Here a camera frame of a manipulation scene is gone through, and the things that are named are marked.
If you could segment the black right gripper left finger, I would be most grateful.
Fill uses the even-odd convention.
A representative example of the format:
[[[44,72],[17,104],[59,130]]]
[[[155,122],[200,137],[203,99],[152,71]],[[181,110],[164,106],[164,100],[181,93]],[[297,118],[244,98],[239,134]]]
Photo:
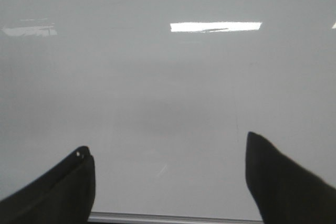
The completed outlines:
[[[94,157],[80,146],[1,200],[1,223],[87,223],[95,195]]]

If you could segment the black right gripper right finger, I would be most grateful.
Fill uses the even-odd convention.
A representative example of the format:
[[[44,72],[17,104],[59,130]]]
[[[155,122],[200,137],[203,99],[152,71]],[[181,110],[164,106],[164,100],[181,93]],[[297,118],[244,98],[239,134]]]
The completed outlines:
[[[263,223],[335,223],[335,188],[254,132],[247,134],[245,180]]]

